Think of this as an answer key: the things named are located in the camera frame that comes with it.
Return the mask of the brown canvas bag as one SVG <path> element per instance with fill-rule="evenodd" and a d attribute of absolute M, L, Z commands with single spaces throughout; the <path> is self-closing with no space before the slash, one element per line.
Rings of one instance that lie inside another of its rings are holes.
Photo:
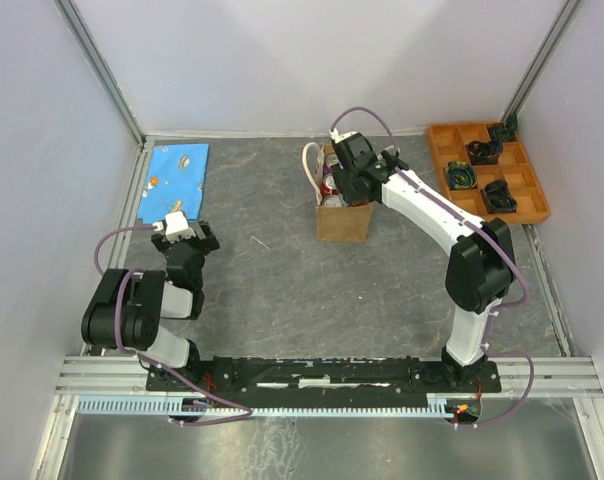
<path fill-rule="evenodd" d="M 343 202 L 342 208 L 323 207 L 320 185 L 323 177 L 330 172 L 323 168 L 324 157 L 335 154 L 328 144 L 307 143 L 302 150 L 301 161 L 315 199 L 317 239 L 333 243 L 363 243 L 367 240 L 373 205 L 360 203 L 349 206 Z"/>

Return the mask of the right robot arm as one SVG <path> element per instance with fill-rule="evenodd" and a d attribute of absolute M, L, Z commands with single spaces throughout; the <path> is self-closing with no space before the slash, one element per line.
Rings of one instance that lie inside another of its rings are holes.
<path fill-rule="evenodd" d="M 377 153 L 359 132 L 330 132 L 338 163 L 331 167 L 349 205 L 378 202 L 408 218 L 447 254 L 445 289 L 455 305 L 451 335 L 436 370 L 449 389 L 473 384 L 486 362 L 489 315 L 514 281 L 508 226 L 463 211 L 423 182 L 399 154 Z"/>

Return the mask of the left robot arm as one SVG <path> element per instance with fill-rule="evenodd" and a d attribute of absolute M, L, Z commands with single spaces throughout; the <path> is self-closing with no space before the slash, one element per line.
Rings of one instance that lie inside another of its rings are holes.
<path fill-rule="evenodd" d="M 182 232 L 165 221 L 140 230 L 154 231 L 151 242 L 164 257 L 163 270 L 137 273 L 101 270 L 100 282 L 82 318 L 81 335 L 91 346 L 141 354 L 156 365 L 168 366 L 169 379 L 191 390 L 203 378 L 193 342 L 170 333 L 163 319 L 195 320 L 205 295 L 203 268 L 208 254 L 220 248 L 208 222 L 191 222 Z"/>

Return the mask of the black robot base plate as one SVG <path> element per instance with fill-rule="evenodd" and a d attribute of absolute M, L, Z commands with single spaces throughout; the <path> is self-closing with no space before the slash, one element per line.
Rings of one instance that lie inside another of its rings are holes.
<path fill-rule="evenodd" d="M 425 407 L 429 394 L 502 391 L 497 365 L 484 358 L 470 367 L 442 360 L 401 358 L 268 359 L 215 357 L 191 360 L 168 373 L 144 362 L 149 392 L 184 392 L 190 403 L 200 390 L 216 407 L 314 409 Z"/>

